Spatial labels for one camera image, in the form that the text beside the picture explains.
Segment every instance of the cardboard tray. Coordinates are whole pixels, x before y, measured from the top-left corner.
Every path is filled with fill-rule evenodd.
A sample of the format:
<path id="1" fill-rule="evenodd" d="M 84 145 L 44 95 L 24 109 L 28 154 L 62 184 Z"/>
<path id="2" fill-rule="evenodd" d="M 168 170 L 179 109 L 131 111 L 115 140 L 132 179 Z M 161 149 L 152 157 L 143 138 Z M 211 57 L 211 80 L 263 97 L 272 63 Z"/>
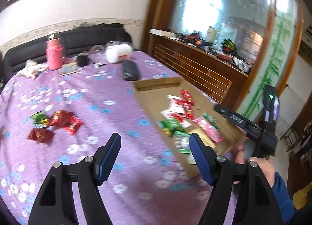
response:
<path id="1" fill-rule="evenodd" d="M 135 81 L 133 82 L 133 86 L 135 99 L 144 110 L 154 128 L 161 135 L 165 144 L 172 151 L 177 161 L 184 168 L 189 178 L 194 178 L 199 175 L 197 166 L 188 164 L 188 155 L 179 153 L 174 144 L 174 138 L 167 136 L 156 123 L 156 121 L 165 119 L 160 112 L 169 107 L 167 95 L 181 97 L 180 90 L 187 90 L 192 95 L 195 102 L 195 106 L 193 106 L 195 117 L 202 116 L 203 113 L 208 113 L 216 117 L 219 132 L 224 137 L 224 141 L 214 147 L 217 155 L 223 155 L 230 151 L 233 146 L 244 137 L 243 133 L 235 125 L 213 110 L 214 104 L 209 101 L 200 90 L 183 78 L 174 77 Z M 188 121 L 192 123 L 192 126 L 187 130 L 199 128 L 196 123 L 191 120 Z"/>

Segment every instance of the pink snack wrapper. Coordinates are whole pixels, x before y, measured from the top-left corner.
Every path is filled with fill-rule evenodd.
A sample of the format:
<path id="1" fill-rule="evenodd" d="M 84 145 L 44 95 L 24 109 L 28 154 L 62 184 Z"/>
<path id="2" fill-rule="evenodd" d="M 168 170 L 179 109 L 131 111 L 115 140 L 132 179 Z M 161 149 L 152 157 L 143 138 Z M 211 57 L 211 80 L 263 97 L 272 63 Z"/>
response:
<path id="1" fill-rule="evenodd" d="M 213 140 L 215 143 L 219 144 L 224 140 L 219 131 L 211 125 L 208 121 L 205 120 L 203 116 L 193 119 L 195 123 L 197 123 L 204 132 L 208 135 L 208 137 Z"/>

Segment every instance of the blue sleeve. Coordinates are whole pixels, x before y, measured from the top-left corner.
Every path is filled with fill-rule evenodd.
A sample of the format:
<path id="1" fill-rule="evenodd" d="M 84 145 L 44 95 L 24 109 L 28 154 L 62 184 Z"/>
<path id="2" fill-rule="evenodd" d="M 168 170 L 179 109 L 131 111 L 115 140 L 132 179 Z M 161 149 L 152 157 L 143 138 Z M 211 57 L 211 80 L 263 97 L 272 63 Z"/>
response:
<path id="1" fill-rule="evenodd" d="M 278 172 L 275 172 L 275 184 L 272 191 L 277 200 L 284 224 L 290 222 L 291 218 L 297 213 L 297 209 L 288 195 L 284 180 Z"/>

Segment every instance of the purple floral bedsheet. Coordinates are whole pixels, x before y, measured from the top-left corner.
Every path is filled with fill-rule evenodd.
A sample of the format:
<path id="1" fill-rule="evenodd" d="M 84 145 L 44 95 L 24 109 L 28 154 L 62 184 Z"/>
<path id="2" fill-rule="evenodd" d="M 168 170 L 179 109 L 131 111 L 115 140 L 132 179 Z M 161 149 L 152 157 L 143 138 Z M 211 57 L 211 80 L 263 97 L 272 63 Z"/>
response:
<path id="1" fill-rule="evenodd" d="M 131 59 L 142 79 L 179 76 L 145 53 L 133 52 Z M 27 139 L 30 115 L 45 110 L 50 116 L 60 109 L 84 122 L 76 135 L 58 129 L 50 146 Z M 36 80 L 12 77 L 0 95 L 0 128 L 0 195 L 21 225 L 27 224 L 52 164 L 93 155 L 114 132 L 121 135 L 121 150 L 110 178 L 99 187 L 114 225 L 195 225 L 210 196 L 212 188 L 200 177 L 188 180 L 134 99 L 132 83 L 121 78 L 120 64 L 90 64 L 63 77 L 60 70 L 45 71 Z M 76 184 L 73 191 L 84 225 Z M 232 196 L 225 224 L 231 224 L 234 210 Z"/>

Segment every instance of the banana bunch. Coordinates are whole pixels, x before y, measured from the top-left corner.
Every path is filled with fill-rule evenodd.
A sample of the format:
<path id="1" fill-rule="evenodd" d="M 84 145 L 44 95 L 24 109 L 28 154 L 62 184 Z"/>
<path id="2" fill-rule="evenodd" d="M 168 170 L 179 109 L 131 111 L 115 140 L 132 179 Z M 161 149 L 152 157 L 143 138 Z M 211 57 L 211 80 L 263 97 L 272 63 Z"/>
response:
<path id="1" fill-rule="evenodd" d="M 236 45 L 230 39 L 224 39 L 221 45 L 224 52 L 237 54 Z"/>

